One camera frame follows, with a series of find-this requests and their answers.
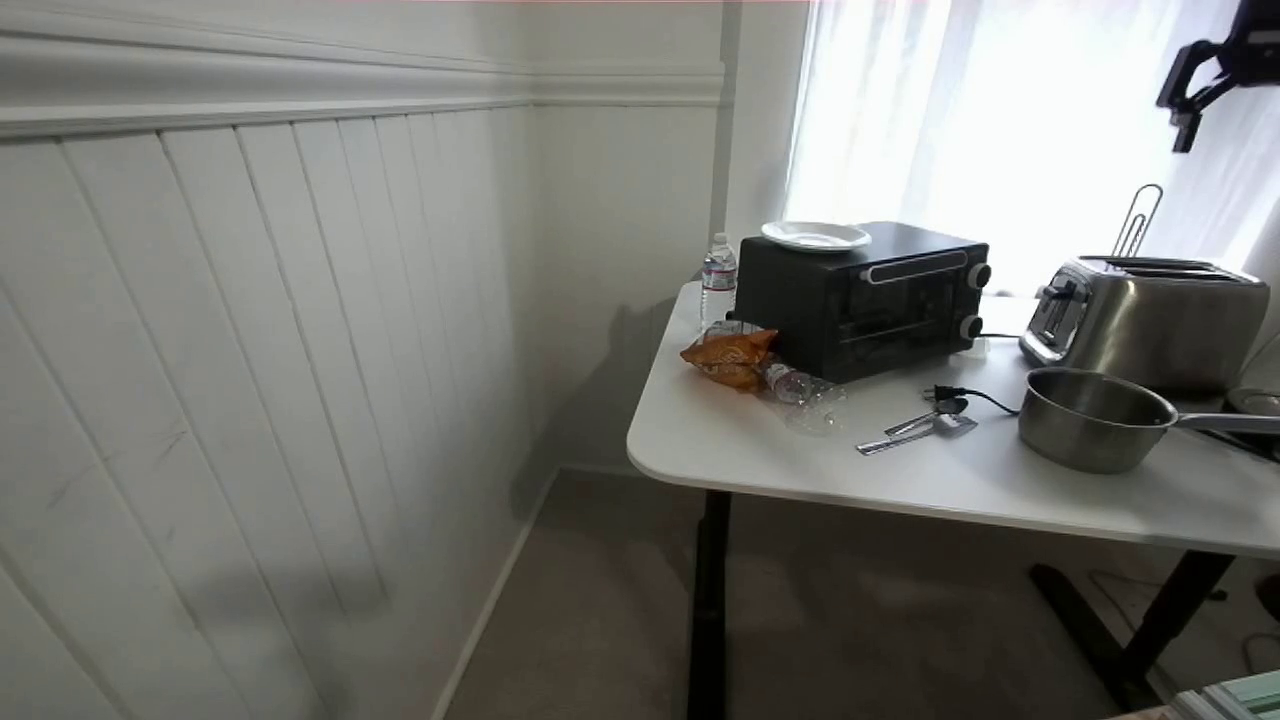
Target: beadboard paneling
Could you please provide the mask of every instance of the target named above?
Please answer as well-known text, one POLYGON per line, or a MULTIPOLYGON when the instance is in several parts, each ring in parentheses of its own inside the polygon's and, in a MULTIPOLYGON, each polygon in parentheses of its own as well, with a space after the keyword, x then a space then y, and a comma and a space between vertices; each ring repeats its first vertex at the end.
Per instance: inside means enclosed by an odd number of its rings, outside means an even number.
POLYGON ((0 715, 436 703, 523 523, 520 135, 0 146, 0 715))

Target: white curtain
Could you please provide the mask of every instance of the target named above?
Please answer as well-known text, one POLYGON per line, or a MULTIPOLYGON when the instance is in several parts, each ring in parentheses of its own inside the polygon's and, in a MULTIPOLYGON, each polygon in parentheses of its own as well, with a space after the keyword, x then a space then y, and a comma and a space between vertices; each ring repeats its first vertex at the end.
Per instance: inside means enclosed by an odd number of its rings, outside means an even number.
POLYGON ((1280 89, 1230 93, 1193 157, 1156 109, 1190 41, 1237 0, 822 0, 785 211, 914 218, 994 245, 998 287, 1107 253, 1165 182, 1146 253, 1256 254, 1280 189, 1280 89))

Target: white table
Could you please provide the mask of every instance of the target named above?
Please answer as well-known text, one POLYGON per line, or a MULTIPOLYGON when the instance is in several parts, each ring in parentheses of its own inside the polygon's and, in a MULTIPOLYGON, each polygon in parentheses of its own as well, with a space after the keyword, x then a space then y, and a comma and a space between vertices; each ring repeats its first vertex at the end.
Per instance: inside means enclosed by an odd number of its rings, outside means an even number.
POLYGON ((701 296, 689 284, 628 432, 628 456, 639 472, 708 490, 693 637, 696 715, 723 713, 727 496, 1193 546, 1130 648, 1101 629, 1060 572, 1031 566, 1038 589, 1120 703, 1154 701, 1146 670, 1237 552, 1280 556, 1280 467, 1198 432, 1169 432, 1130 475, 1089 475, 1027 453, 1018 438, 1018 418, 972 400, 970 415, 981 428, 960 438, 930 436, 875 456, 855 453, 889 424, 930 411, 925 387, 931 382, 981 387, 1018 408, 1027 373, 1018 340, 981 340, 953 359, 845 382, 827 408, 795 418, 788 408, 701 378, 681 359, 696 336, 701 296))

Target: baseboard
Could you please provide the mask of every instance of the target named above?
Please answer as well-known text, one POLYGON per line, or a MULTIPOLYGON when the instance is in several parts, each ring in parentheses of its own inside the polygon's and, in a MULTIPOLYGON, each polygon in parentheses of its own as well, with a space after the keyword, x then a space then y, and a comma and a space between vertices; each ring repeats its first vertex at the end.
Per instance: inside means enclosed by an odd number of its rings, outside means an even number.
POLYGON ((476 643, 480 643, 480 637, 486 637, 486 629, 488 629, 488 617, 492 617, 496 601, 501 601, 506 589, 509 589, 509 577, 513 577, 517 564, 520 564, 520 552, 523 552, 523 542, 529 542, 529 536, 531 536, 531 528, 537 528, 537 516, 543 510, 543 504, 547 504, 547 496, 552 496, 552 487, 556 487, 556 475, 561 475, 561 472, 552 472, 552 475, 543 478, 543 487, 539 487, 539 496, 537 496, 537 504, 531 504, 529 523, 520 528, 513 552, 506 556, 506 564, 501 564, 501 572, 496 572, 496 578, 492 578, 492 589, 488 589, 488 595, 486 595, 486 609, 480 609, 480 617, 476 617, 476 624, 473 624, 473 633, 467 633, 467 643, 464 643, 464 653, 457 656, 457 665, 453 665, 453 670, 447 670, 447 681, 443 681, 443 687, 442 687, 442 696, 436 696, 436 703, 433 703, 433 713, 430 713, 433 720, 443 720, 457 687, 464 683, 464 670, 467 670, 467 665, 473 665, 473 653, 476 653, 476 643))

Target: saucepan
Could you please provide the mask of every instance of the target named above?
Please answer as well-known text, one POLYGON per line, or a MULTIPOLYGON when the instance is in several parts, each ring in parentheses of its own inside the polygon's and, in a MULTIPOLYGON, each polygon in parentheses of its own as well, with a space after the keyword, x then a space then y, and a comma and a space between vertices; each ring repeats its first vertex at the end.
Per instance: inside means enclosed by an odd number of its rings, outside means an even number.
POLYGON ((1280 436, 1280 415, 1177 411, 1162 390, 1103 373, 1027 377, 1020 438, 1079 472, 1134 472, 1169 428, 1280 436))

